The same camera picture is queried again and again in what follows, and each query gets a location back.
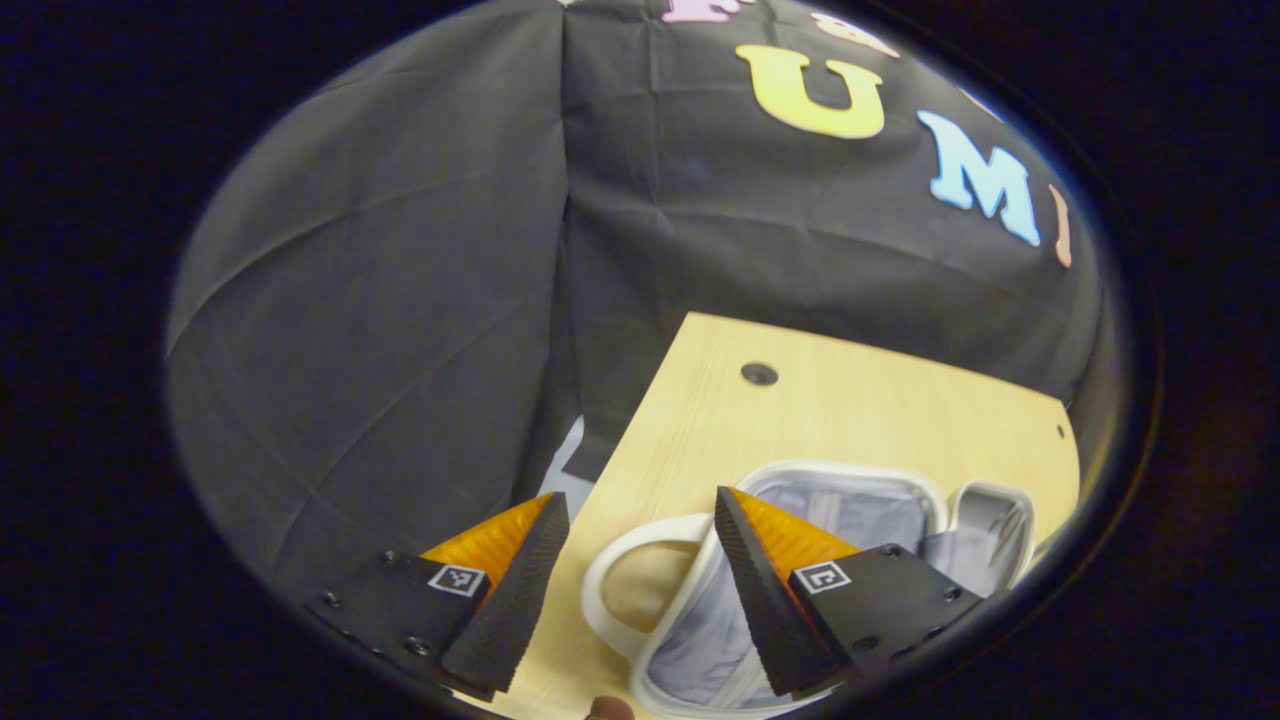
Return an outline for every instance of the light wood tabletop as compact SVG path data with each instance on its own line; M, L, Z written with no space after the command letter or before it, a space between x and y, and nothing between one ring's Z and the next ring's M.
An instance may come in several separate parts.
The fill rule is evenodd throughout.
M749 383L748 363L773 368L777 382ZM710 512L717 486L796 459L908 470L943 496L975 479L1021 488L1034 503L1037 544L1070 516L1079 492L1075 439L1056 398L877 347L691 313L570 528L511 691L492 703L460 700L520 720L579 720L594 697L611 694L652 717L627 691L627 662L582 618L588 565L623 533ZM675 593L690 555L632 555L607 580L605 601L644 623ZM669 594L618 592L640 578Z

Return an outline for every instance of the black fabric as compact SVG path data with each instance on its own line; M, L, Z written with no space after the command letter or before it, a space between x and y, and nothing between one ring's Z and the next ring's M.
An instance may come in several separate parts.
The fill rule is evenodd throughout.
M1071 398L1097 333L1093 237L1016 127L908 44L890 59L809 8L666 9L456 15L301 102L212 199L174 288L172 415L209 514L279 592L531 497L579 414L566 470L598 477L691 310ZM832 106L849 99L827 59L876 72L883 132L769 117L741 44L810 56ZM922 109L1027 165L1039 247L931 195ZM1070 269L1048 183L1073 202Z

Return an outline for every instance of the screw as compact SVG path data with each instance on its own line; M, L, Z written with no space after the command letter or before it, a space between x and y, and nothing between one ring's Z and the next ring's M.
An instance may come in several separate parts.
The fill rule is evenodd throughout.
M431 653L431 646L426 644L424 639L415 638L413 635L404 638L404 650L412 652L413 655L421 655L422 657Z
M771 386L778 382L778 373L773 368L762 363L748 363L742 365L742 377L754 386Z

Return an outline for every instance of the blue letter m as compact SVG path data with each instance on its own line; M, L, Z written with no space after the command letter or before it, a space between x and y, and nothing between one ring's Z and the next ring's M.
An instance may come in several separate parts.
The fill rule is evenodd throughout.
M1005 197L1005 209L1000 213L1005 228L1032 245L1039 245L1032 193L1027 187L1027 168L1018 158L996 147L991 151L991 163L987 163L960 126L927 110L918 111L916 117L933 131L938 143L938 177L929 183L933 196L963 210L973 208L973 195L964 183L968 177L983 215L989 218L996 214L1000 199Z

